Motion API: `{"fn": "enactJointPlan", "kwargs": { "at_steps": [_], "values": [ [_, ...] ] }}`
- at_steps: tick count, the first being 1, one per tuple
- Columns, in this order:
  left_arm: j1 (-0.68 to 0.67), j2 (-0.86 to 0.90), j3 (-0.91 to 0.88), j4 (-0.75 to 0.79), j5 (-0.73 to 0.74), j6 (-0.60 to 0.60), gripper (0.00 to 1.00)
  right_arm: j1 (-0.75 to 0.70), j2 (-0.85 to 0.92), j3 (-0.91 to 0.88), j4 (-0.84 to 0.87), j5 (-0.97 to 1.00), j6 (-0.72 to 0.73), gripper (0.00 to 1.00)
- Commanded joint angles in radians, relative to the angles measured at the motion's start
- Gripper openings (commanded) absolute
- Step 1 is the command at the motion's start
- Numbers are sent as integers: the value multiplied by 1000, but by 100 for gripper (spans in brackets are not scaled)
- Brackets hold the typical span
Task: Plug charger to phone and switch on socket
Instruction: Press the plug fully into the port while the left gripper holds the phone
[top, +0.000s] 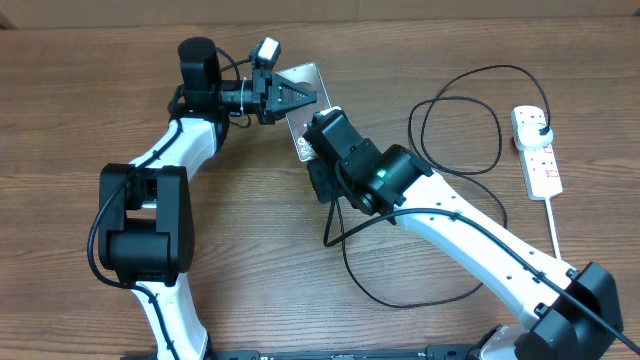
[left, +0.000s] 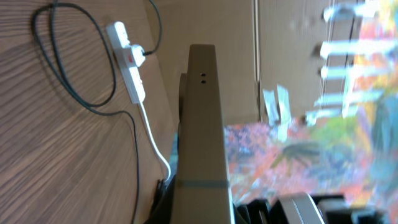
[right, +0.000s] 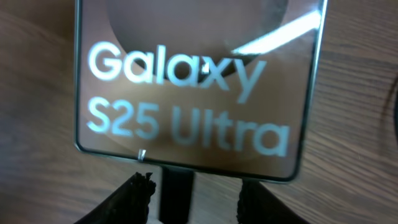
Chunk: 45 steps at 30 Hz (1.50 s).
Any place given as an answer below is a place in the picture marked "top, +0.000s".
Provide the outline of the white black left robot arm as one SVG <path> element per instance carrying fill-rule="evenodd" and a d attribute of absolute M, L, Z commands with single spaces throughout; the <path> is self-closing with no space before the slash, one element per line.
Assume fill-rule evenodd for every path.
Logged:
<path fill-rule="evenodd" d="M 166 133 L 143 155 L 100 173 L 87 262 L 100 282 L 140 301 L 157 342 L 155 359 L 215 356 L 187 276 L 195 251 L 189 182 L 220 150 L 233 118 L 271 125 L 316 102 L 315 92 L 274 73 L 280 53 L 280 43 L 267 37 L 245 60 L 250 78 L 226 80 L 224 50 L 206 37 L 184 40 Z"/>

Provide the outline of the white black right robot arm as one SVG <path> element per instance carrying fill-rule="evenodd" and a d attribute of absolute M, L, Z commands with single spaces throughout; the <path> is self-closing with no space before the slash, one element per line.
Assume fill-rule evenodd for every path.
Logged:
<path fill-rule="evenodd" d="M 429 164 L 393 145 L 380 151 L 345 112 L 314 114 L 303 135 L 316 153 L 317 192 L 333 186 L 368 215 L 352 234 L 389 221 L 428 240 L 481 281 L 513 313 L 518 326 L 498 326 L 470 359 L 599 359 L 623 334 L 612 275 L 596 263 L 578 271 L 519 239 L 464 200 Z"/>

